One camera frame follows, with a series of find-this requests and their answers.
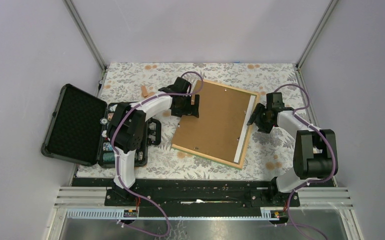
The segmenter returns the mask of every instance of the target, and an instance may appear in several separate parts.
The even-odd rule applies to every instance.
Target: floral tablecloth
[[[260,102],[266,104],[266,93],[287,83],[297,83],[292,64],[248,63],[112,63],[103,84],[100,98],[107,103],[131,102],[144,99],[141,86],[149,93],[172,84],[186,71],[196,71],[205,79],[233,87],[258,92]],[[195,84],[194,74],[185,76]],[[284,103],[293,108],[304,106],[301,92],[295,87],[281,89]],[[307,119],[306,113],[300,115]],[[253,127],[243,169],[235,169],[171,148],[171,139],[180,120],[169,110],[154,118],[161,121],[162,141],[148,148],[148,163],[135,168],[137,178],[149,179],[210,179],[210,180],[271,180],[293,165],[295,140],[281,128],[270,134],[257,132]],[[98,164],[79,166],[77,177],[113,178],[114,168]]]

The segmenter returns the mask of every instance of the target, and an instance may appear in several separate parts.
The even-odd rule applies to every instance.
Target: table
[[[260,102],[266,104],[266,93],[287,83],[297,84],[294,66],[289,63],[111,63],[100,98],[107,103],[132,102],[144,99],[141,86],[149,93],[173,84],[176,77],[187,71],[196,71],[205,79],[261,94]],[[193,84],[199,78],[188,74],[185,78]],[[305,105],[302,93],[293,86],[280,90],[287,107]],[[305,111],[298,114],[307,119]],[[270,134],[251,132],[243,169],[235,169],[211,160],[193,156],[171,148],[179,117],[170,110],[154,118],[162,125],[161,144],[148,148],[148,163],[135,168],[137,178],[148,179],[207,179],[207,180],[262,180],[268,181],[282,175],[293,165],[295,140],[285,130],[275,127]],[[79,166],[78,178],[113,178],[114,168]]]

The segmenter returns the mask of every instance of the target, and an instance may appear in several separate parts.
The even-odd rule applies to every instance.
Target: open black case
[[[79,88],[61,88],[41,152],[44,156],[75,164],[115,167],[110,139],[103,136],[117,103],[107,103]],[[136,150],[135,167],[147,164],[148,146],[161,142],[162,125],[150,118],[145,124],[141,147]]]

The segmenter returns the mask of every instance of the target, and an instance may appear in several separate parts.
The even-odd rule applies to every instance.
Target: white wall
[[[330,1],[73,2],[107,63],[296,63]]]
[[[341,1],[302,72],[363,235],[385,239],[385,1]]]
[[[41,239],[73,165],[40,153],[60,88],[100,69],[61,0],[0,0],[0,240]]]

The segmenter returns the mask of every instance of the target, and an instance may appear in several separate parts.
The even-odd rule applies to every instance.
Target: brown backing board
[[[231,167],[243,168],[250,138],[250,126],[243,142],[239,138],[243,129],[250,97],[259,95],[232,86],[205,80],[199,92],[199,118],[183,116],[172,138],[172,147],[193,155],[207,158]],[[234,162],[238,144],[242,144],[240,160]]]

